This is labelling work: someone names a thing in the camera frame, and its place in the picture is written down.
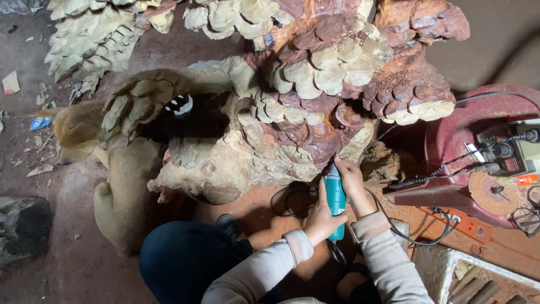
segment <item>dirt floor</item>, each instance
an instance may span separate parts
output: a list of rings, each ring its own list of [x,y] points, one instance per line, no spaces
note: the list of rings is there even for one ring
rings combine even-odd
[[[540,2],[529,0],[456,0],[471,24],[471,38],[464,42],[436,43],[428,48],[428,61],[447,78],[456,91],[465,91],[495,79],[528,85],[540,89],[540,43],[537,12]],[[186,30],[181,16],[185,4],[177,7],[173,29],[167,35],[148,31],[137,43],[130,59],[130,70],[107,74],[97,96],[128,75],[154,68],[182,68],[197,61],[216,60],[230,54],[236,38],[211,41],[202,32]],[[119,256],[100,234],[93,217],[92,192],[107,172],[91,157],[70,166],[55,165],[52,172],[33,177],[26,174],[38,164],[56,163],[56,145],[51,139],[38,153],[35,136],[44,142],[51,128],[30,131],[27,117],[42,106],[36,105],[40,83],[48,86],[47,102],[67,105],[71,88],[53,83],[48,65],[43,59],[49,50],[48,38],[54,33],[49,13],[41,10],[34,16],[0,15],[0,77],[17,70],[21,91],[14,95],[0,93],[0,110],[4,113],[5,129],[0,133],[0,194],[12,196],[38,195],[49,200],[55,211],[50,248],[46,255],[22,261],[0,270],[1,303],[156,303],[145,287],[136,259]],[[8,34],[13,25],[18,28]],[[522,37],[531,42],[501,73],[497,67]],[[296,219],[277,217],[269,209],[269,199],[278,188],[253,189],[238,201],[219,207],[193,206],[196,219],[212,222],[222,213],[241,219],[247,236],[256,249],[264,248],[293,228],[300,227]],[[412,207],[397,207],[383,200],[389,214],[411,224],[414,236],[433,239],[440,235],[442,224],[424,219],[421,211]],[[540,257],[540,239],[528,239],[523,234],[496,229],[501,243],[532,256]],[[451,233],[443,245],[474,253],[499,266],[540,280],[540,263],[490,243],[481,245],[459,233]],[[350,233],[339,243],[348,257],[353,254]],[[291,296],[317,296],[334,302],[335,283],[344,269],[330,259],[325,245],[320,245],[314,257],[298,266],[284,284]]]

